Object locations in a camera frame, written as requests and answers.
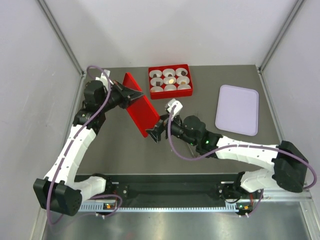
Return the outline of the red box lid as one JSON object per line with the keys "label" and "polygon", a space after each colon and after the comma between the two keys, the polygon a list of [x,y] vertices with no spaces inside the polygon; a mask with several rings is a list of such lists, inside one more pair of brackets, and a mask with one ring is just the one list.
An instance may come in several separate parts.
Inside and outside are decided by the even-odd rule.
{"label": "red box lid", "polygon": [[[142,89],[129,72],[124,75],[122,84],[129,89],[142,92]],[[160,120],[159,114],[144,94],[126,110],[144,138],[148,136],[146,130],[153,129]]]}

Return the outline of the metal tongs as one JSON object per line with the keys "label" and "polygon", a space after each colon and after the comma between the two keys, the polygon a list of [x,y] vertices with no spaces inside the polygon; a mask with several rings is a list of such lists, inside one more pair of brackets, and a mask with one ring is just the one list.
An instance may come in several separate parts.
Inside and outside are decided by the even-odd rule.
{"label": "metal tongs", "polygon": [[196,148],[191,145],[187,145],[188,152],[192,158],[197,158],[199,154],[196,152]]}

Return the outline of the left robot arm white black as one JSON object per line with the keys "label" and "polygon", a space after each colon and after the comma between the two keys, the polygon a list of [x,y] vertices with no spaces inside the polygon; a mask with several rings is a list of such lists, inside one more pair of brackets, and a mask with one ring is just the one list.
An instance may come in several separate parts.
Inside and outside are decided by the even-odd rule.
{"label": "left robot arm white black", "polygon": [[70,134],[55,164],[43,179],[36,179],[33,189],[40,206],[63,215],[74,216],[81,204],[96,195],[109,198],[114,191],[101,174],[76,182],[83,157],[106,120],[105,113],[128,108],[144,94],[137,82],[128,77],[122,83],[89,81],[84,88],[82,108],[74,117]]}

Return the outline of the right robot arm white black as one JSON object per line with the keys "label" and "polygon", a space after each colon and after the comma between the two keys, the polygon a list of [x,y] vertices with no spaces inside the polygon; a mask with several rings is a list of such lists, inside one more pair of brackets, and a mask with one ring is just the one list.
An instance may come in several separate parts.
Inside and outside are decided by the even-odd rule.
{"label": "right robot arm white black", "polygon": [[256,171],[238,173],[231,186],[234,198],[245,198],[257,190],[280,187],[288,192],[301,193],[307,174],[308,160],[290,141],[278,145],[241,142],[210,132],[206,124],[191,115],[182,120],[161,116],[159,122],[146,131],[155,142],[161,134],[174,136],[195,147],[199,156],[219,160],[234,160],[260,167]]}

